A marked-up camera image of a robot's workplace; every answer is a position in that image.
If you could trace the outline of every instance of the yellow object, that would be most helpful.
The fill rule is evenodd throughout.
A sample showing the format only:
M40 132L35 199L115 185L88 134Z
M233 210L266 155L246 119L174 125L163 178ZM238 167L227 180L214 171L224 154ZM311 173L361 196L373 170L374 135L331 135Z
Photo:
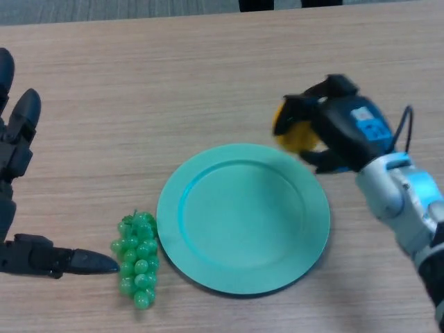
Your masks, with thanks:
M282 111L282 106L274 116L273 127ZM287 133L278 135L275 139L283 149L295 154L299 154L301 151L311 151L320 142L316 133L311 129L310 121L301 121L293 124Z

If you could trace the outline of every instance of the black cable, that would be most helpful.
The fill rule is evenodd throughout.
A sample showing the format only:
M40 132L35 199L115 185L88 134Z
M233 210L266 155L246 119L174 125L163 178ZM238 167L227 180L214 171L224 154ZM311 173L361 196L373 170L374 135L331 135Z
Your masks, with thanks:
M411 141L411 134L413 131L413 108L408 105L404 113L402 113L400 124L398 125L398 128L396 129L395 135L393 136L393 141L391 142L390 147L388 148L388 153L391 153L395 150L396 142L398 141L398 138L400 137L400 134L402 132L402 129L404 128L405 121L407 119L407 116L409 116L409 129L407 132L407 141L405 144L405 152L409 152L410 148L410 141Z

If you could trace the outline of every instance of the wood grain surface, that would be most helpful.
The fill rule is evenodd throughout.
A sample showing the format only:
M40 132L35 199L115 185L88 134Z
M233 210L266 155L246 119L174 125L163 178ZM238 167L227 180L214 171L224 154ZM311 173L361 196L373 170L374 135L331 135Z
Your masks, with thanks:
M444 183L444 2L0 28L16 61L12 104L42 96L34 158L15 182L16 232L110 253L116 224L155 212L171 173L219 144L274 146L283 94L343 72L398 123ZM272 296L233 300L184 281L162 258L157 302L136 313L115 276L0 275L0 332L437 332L434 308L352 174L321 176L326 254Z

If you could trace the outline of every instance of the teal plate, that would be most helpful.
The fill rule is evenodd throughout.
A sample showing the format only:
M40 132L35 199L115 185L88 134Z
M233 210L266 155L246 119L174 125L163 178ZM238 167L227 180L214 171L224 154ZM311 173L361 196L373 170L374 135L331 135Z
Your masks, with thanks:
M302 277L321 256L330 210L314 175L290 155L230 144L194 156L157 207L160 242L193 281L253 295Z

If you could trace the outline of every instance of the green grapes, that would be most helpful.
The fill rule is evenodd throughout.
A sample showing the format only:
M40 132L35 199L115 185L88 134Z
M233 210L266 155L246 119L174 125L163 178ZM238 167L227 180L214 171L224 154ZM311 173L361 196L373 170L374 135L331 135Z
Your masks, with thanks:
M155 301L157 257L157 223L146 212L125 216L117 224L121 238L114 240L111 251L120 263L119 290L133 298L137 309L148 309Z

